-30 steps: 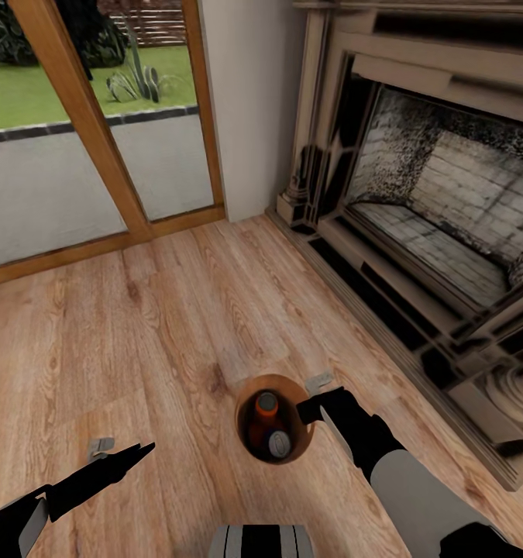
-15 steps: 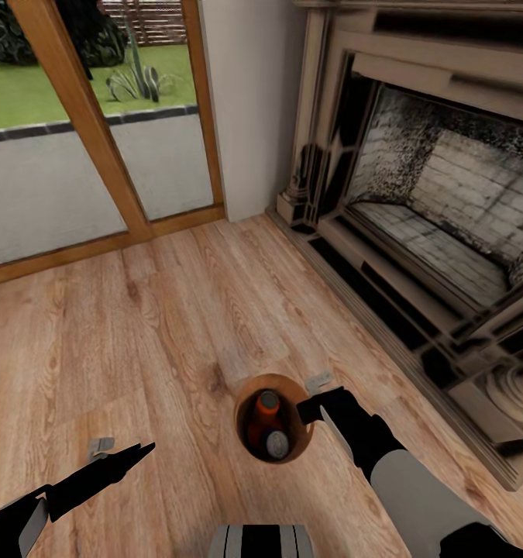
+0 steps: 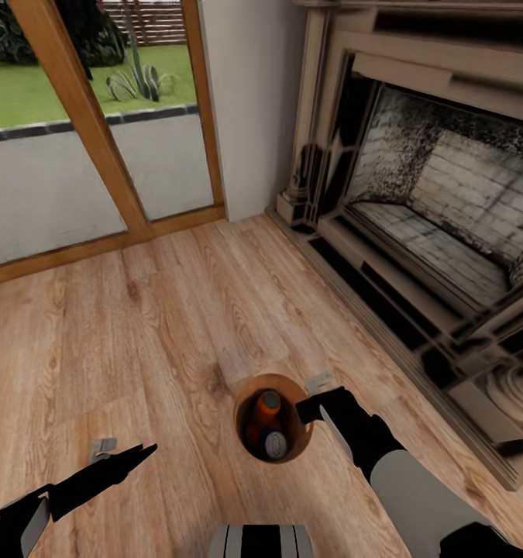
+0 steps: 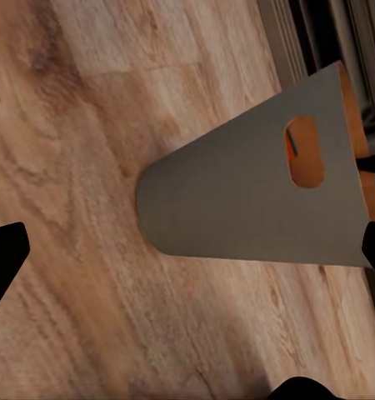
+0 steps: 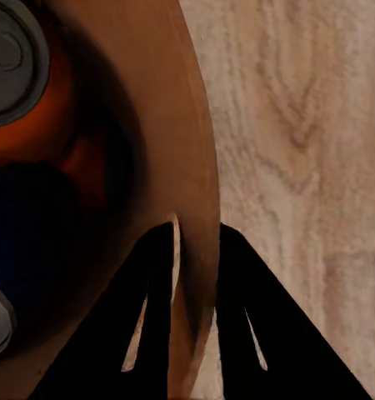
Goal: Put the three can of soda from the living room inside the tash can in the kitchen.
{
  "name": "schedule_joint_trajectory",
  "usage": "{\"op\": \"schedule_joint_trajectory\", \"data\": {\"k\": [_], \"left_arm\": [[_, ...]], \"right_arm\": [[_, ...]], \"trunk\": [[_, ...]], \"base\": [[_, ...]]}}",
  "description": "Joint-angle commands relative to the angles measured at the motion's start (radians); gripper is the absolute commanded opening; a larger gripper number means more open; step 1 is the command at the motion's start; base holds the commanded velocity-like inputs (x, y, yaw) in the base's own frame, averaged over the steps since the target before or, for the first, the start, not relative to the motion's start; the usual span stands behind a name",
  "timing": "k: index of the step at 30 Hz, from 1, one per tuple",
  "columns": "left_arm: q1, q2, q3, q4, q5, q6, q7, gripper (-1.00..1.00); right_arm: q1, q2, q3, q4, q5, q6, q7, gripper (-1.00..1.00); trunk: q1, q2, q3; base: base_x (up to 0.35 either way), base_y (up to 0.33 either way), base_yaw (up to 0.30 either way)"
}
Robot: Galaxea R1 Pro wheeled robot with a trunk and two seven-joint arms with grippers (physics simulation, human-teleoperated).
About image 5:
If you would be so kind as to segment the can of soda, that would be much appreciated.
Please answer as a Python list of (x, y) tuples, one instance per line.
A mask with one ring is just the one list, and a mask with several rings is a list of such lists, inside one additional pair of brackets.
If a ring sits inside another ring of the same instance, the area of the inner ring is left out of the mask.
[(0, 165), (0, 353), (31, 322), (81, 216), (81, 200), (41, 161)]
[(29, 0), (0, 0), (0, 158), (36, 162), (63, 149), (76, 125), (68, 52)]
[[(7, 162), (0, 158), (0, 165)], [(118, 127), (76, 122), (67, 145), (41, 163), (72, 183), (81, 207), (114, 208), (127, 195), (129, 139)]]

